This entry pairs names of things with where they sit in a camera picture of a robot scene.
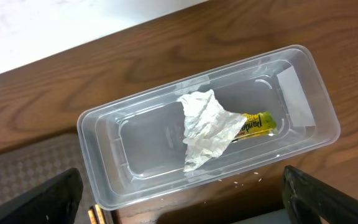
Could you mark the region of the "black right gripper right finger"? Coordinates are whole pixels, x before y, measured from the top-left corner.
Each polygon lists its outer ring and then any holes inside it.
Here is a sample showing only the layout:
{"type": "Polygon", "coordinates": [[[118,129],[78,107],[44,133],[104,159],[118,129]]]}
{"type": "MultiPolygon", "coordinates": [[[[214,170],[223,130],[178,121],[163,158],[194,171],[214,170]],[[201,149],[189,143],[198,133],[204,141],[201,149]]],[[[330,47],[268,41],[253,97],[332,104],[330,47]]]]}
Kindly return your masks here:
{"type": "Polygon", "coordinates": [[[358,223],[358,200],[293,166],[283,171],[282,200],[291,223],[358,223]]]}

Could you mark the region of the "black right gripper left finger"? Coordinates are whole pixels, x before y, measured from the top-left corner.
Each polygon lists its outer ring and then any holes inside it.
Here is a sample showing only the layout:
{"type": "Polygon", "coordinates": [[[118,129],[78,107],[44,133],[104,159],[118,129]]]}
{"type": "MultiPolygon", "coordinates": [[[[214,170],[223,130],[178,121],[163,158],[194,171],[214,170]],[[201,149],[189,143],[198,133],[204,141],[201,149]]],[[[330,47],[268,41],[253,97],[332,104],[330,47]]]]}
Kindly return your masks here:
{"type": "Polygon", "coordinates": [[[0,205],[0,224],[73,224],[82,193],[80,172],[73,167],[0,205]]]}

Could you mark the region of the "wooden chopstick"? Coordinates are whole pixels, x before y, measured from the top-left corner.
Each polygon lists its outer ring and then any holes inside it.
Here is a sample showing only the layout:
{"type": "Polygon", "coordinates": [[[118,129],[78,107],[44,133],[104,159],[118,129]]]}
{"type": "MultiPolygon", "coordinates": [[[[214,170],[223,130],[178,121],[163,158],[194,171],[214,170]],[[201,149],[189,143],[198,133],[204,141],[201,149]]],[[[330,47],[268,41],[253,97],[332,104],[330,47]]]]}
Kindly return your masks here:
{"type": "Polygon", "coordinates": [[[98,204],[94,205],[94,212],[96,214],[98,224],[106,224],[106,219],[104,217],[103,211],[98,204]]]}
{"type": "Polygon", "coordinates": [[[91,224],[98,224],[98,219],[95,217],[93,209],[88,210],[88,216],[91,224]]]}

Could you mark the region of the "green yellow snack wrapper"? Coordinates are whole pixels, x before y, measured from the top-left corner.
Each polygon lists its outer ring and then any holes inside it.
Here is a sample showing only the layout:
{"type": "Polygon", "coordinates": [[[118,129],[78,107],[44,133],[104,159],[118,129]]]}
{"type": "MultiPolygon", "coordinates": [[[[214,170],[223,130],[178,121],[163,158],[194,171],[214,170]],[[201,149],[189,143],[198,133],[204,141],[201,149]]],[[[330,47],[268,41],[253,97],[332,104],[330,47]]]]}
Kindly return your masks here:
{"type": "Polygon", "coordinates": [[[274,136],[278,133],[277,124],[268,111],[257,114],[244,113],[244,116],[247,121],[234,137],[233,142],[257,136],[274,136]]]}

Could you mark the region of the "white tissue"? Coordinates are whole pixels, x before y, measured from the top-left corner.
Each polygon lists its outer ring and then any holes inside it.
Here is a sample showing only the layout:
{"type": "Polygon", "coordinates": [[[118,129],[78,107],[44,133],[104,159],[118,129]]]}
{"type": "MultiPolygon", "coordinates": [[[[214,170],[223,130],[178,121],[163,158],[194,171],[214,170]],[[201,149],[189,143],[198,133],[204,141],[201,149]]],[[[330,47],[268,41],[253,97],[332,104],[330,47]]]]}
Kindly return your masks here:
{"type": "Polygon", "coordinates": [[[247,121],[243,114],[226,111],[213,90],[182,95],[178,102],[185,115],[184,172],[196,170],[210,159],[220,157],[247,121]]]}

